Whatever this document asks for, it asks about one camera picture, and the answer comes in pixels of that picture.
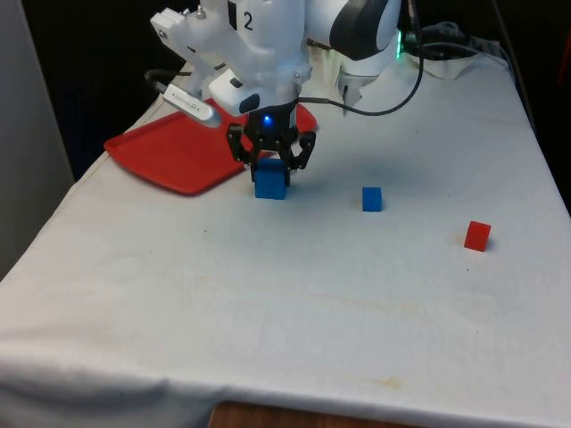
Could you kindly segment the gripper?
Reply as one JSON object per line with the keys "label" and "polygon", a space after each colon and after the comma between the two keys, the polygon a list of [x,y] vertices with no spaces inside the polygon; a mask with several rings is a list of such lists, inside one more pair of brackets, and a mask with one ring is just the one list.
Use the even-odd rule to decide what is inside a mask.
{"label": "gripper", "polygon": [[297,155],[294,154],[291,141],[297,137],[296,103],[270,106],[249,112],[246,136],[252,143],[251,149],[246,149],[242,144],[244,135],[244,128],[237,123],[228,125],[226,138],[233,159],[248,166],[252,181],[255,181],[262,149],[267,140],[276,140],[277,153],[280,160],[284,162],[286,187],[291,184],[293,170],[307,167],[317,137],[315,132],[302,133],[299,137],[301,151]]}

